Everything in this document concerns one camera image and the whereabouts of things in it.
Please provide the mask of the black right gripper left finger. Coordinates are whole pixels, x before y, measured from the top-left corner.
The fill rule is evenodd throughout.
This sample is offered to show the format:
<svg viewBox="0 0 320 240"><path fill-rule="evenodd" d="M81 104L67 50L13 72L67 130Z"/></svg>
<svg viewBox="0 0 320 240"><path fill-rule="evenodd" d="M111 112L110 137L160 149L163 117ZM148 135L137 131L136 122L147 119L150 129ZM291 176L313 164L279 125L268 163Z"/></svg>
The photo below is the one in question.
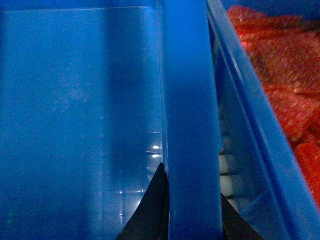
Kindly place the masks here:
<svg viewBox="0 0 320 240"><path fill-rule="evenodd" d="M169 181L160 163L132 217L117 240L167 240L169 235Z"/></svg>

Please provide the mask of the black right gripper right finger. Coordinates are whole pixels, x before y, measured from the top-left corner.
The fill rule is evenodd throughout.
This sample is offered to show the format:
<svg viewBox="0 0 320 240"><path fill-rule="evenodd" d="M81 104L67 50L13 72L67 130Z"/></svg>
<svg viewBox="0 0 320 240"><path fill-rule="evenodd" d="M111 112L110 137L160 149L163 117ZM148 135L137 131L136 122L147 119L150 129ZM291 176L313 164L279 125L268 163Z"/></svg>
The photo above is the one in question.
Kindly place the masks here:
<svg viewBox="0 0 320 240"><path fill-rule="evenodd" d="M221 211L224 240L263 240L235 210L228 199L221 193Z"/></svg>

